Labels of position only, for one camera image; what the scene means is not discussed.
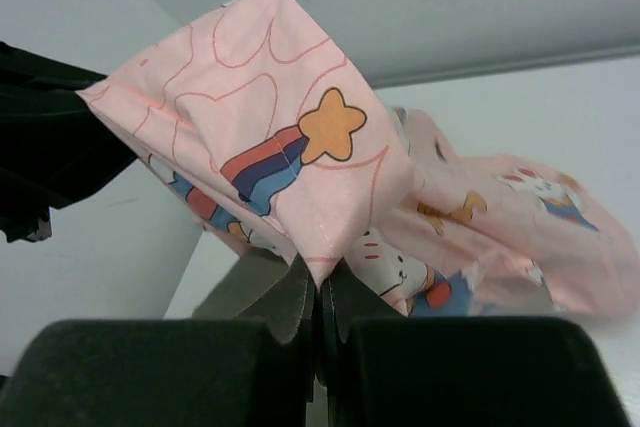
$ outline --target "cartoon character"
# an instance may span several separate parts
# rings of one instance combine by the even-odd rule
[[[230,159],[220,172],[250,209],[260,216],[269,215],[271,198],[291,185],[305,165],[323,155],[339,162],[349,160],[352,135],[366,120],[364,111],[345,104],[342,92],[330,88],[317,109]]]
[[[345,254],[353,273],[392,305],[424,288],[427,266],[382,240],[372,229]]]
[[[448,279],[427,267],[424,292],[407,300],[410,317],[466,316],[471,308],[473,291],[482,277],[478,264],[461,270]]]
[[[578,183],[568,175],[560,174],[557,180],[548,180],[527,167],[515,167],[510,174],[499,176],[498,180],[508,184],[516,192],[536,195],[551,215],[598,231],[595,225],[582,216]]]
[[[275,245],[264,236],[238,220],[228,210],[209,198],[204,192],[177,173],[171,167],[160,161],[155,155],[148,159],[149,168],[176,194],[182,198],[191,210],[211,227],[233,234],[255,247],[269,249],[279,254]]]

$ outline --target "orange star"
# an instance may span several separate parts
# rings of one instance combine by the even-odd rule
[[[309,139],[302,152],[302,163],[315,162],[324,154],[339,162],[349,160],[353,153],[351,134],[366,121],[362,110],[344,103],[340,90],[336,87],[327,90],[318,108],[304,114],[298,122],[300,132]]]

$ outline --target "cartoon print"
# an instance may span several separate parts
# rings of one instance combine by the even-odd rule
[[[430,205],[423,202],[418,202],[417,211],[427,218],[427,222],[431,224],[433,230],[442,237],[444,235],[444,222],[443,218],[450,218],[456,222],[466,223],[473,219],[474,211],[479,210],[481,212],[487,211],[487,202],[484,198],[474,191],[467,192],[467,196],[464,199],[462,207],[455,209],[448,215],[443,214],[437,209],[434,209]]]
[[[515,167],[511,169],[510,174],[499,176],[498,180],[516,192],[534,194],[551,215],[598,231],[595,225],[582,216],[582,200],[577,192],[578,183],[568,175],[560,174],[557,180],[547,180],[532,169]]]
[[[233,234],[255,247],[266,248],[277,253],[277,248],[262,235],[255,232],[245,222],[218,205],[204,192],[195,187],[182,175],[150,155],[149,167],[175,194],[182,198],[191,210],[214,229]]]
[[[473,290],[481,277],[480,266],[461,270],[448,279],[427,267],[424,292],[407,300],[410,317],[466,316],[471,308]]]
[[[403,299],[424,289],[427,266],[388,245],[376,230],[368,230],[345,255],[353,273],[376,294]]]
[[[345,104],[342,92],[330,88],[318,108],[304,114],[297,125],[230,159],[220,172],[250,209],[269,215],[271,198],[289,187],[305,165],[323,155],[339,162],[349,160],[352,135],[366,120],[364,111]]]
[[[436,234],[442,237],[444,235],[444,222],[442,222],[442,218],[446,217],[446,214],[443,214],[439,210],[434,209],[423,202],[418,202],[417,210],[427,218],[427,222],[431,224],[431,227],[436,231]]]

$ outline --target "crumpled fabric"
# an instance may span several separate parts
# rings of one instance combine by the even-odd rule
[[[79,95],[206,230],[299,253],[318,286],[344,256],[407,315],[637,303],[633,241],[576,180],[459,158],[428,115],[386,109],[295,0],[209,12]]]

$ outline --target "pink cloth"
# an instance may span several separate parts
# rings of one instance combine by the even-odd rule
[[[318,285],[346,256],[404,313],[459,273],[478,305],[541,288],[577,312],[637,302],[632,240],[575,180],[458,158],[426,114],[385,109],[294,0],[209,12],[79,94],[206,229],[299,252]]]

